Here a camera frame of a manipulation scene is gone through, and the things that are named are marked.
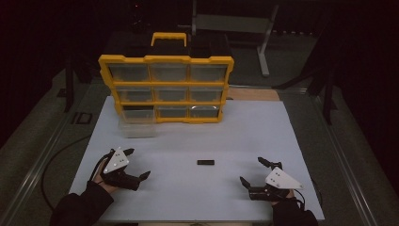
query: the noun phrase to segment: yellow handle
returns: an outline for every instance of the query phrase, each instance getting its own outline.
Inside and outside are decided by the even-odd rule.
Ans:
[[[187,36],[185,33],[154,32],[151,46],[153,46],[155,40],[184,40],[184,47],[187,44]]]

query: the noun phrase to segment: sleeve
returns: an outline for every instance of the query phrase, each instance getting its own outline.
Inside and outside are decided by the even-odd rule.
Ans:
[[[310,211],[302,211],[294,202],[279,202],[273,205],[273,222],[275,226],[317,226],[318,222]]]
[[[113,201],[101,186],[88,181],[82,195],[72,193],[61,199],[51,215],[50,226],[92,225]]]

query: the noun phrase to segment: small black object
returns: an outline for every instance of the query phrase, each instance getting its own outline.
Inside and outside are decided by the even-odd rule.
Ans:
[[[215,160],[198,160],[197,165],[209,165],[213,166],[215,164]]]

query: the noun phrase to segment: clear plastic tray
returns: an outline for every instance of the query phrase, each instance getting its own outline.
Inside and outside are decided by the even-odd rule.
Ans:
[[[218,105],[192,105],[189,108],[191,118],[217,118],[218,114]]]
[[[116,87],[121,102],[151,102],[151,87]]]
[[[125,138],[155,137],[154,123],[128,123],[120,119],[118,127]]]
[[[156,111],[159,118],[186,118],[186,106],[157,106]]]
[[[187,101],[187,87],[155,87],[155,101],[184,102]]]
[[[222,87],[191,87],[189,90],[190,102],[220,102]]]
[[[121,114],[127,123],[154,123],[155,114],[151,105],[125,105]]]
[[[187,79],[187,65],[182,63],[153,63],[150,64],[152,81],[183,82]]]
[[[108,68],[117,82],[150,81],[147,64],[110,63]]]
[[[191,80],[195,82],[223,82],[227,65],[193,64],[190,66]]]

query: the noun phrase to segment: white triangular marker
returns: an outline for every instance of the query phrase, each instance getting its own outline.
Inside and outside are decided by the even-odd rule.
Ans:
[[[118,147],[112,155],[111,159],[109,160],[108,165],[106,165],[104,173],[112,172],[114,170],[125,167],[128,164],[129,160],[126,157],[126,154],[120,147]]]
[[[280,168],[274,168],[266,177],[266,183],[280,189],[303,189],[303,185]]]

